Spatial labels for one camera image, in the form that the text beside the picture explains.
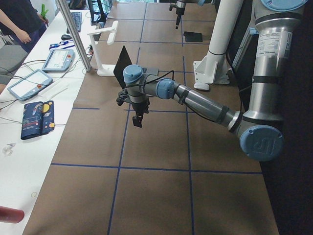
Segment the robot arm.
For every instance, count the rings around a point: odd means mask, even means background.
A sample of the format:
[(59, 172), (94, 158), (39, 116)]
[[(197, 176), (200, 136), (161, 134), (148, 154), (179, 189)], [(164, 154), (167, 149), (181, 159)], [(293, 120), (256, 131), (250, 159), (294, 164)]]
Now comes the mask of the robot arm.
[(187, 3), (194, 3), (202, 6), (204, 5), (205, 0), (175, 0), (173, 3), (170, 3), (169, 10), (172, 11), (173, 8), (176, 9), (177, 14), (176, 25), (179, 25), (181, 17), (184, 15)]
[(248, 110), (233, 111), (203, 94), (210, 85), (228, 86), (227, 48), (238, 15), (241, 0), (222, 0), (207, 55), (194, 62), (195, 84), (189, 88), (166, 76), (143, 72), (139, 65), (123, 70), (125, 87), (119, 92), (117, 104), (130, 103), (135, 110), (134, 126), (141, 127), (149, 109), (149, 97), (173, 99), (200, 117), (225, 126), (239, 138), (242, 151), (260, 162), (275, 159), (283, 150), (283, 122), (279, 114), (279, 82), (289, 57), (294, 29), (301, 23), (304, 0), (254, 0), (251, 20), (238, 54), (244, 53), (252, 35), (258, 36), (254, 73)]

